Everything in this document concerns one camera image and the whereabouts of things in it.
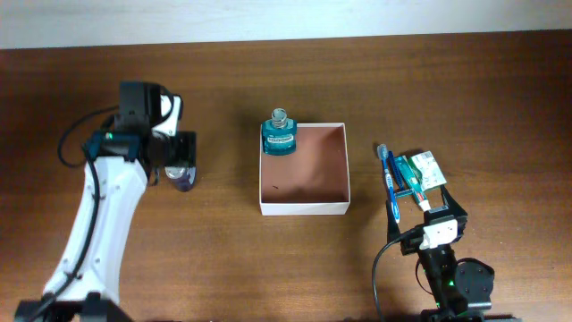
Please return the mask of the green white soap packet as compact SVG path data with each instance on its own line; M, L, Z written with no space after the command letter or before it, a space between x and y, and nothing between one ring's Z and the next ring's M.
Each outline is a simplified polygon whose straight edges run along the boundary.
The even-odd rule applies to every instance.
M431 151L422 152L410 157L408 163L420 181L423 191L433 190L447 183Z

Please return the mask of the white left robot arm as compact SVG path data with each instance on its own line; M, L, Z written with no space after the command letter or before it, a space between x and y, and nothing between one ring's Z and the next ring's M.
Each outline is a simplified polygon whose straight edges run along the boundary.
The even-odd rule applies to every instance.
M183 100L165 86L125 80L117 106L82 145L85 180L59 263L17 321L128 321L119 278L130 224L146 189L164 174L181 192L197 178L197 135L179 131Z

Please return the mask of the purple foaming soap pump bottle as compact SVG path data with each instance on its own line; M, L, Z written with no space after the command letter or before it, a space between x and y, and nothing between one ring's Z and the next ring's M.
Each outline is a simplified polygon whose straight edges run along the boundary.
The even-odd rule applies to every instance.
M177 191L187 192L194 187L197 174L197 168L195 166L192 167L167 166L164 170L171 185Z

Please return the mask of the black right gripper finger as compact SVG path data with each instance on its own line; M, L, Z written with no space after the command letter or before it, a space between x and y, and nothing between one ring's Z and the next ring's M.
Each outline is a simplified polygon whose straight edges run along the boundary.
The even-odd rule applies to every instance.
M387 241L392 242L400 236L400 229L399 229L399 225L398 225L397 221L395 220L395 217L394 217L394 214L392 211L391 202L389 200L387 200L385 202L385 205L386 205L387 219L388 219Z
M447 206L454 216L459 217L465 215L465 209L461 207L454 198L452 198L445 185L441 186L441 195L443 205Z

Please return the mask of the teal Listerine mouthwash bottle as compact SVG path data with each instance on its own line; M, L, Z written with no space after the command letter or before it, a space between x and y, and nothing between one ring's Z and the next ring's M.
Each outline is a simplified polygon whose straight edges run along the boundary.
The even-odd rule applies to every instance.
M270 156L286 156L296 150L298 123L283 108L276 108L262 124L263 151Z

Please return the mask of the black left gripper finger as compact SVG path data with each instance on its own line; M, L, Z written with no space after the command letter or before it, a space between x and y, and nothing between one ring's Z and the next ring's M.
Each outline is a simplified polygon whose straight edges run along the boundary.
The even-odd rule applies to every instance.
M184 147L186 149L187 169L184 175L184 188L193 188L197 177L197 135L194 131L185 131L182 134Z
M165 136L165 157L163 165L175 166L181 161L182 136L177 133L174 136Z

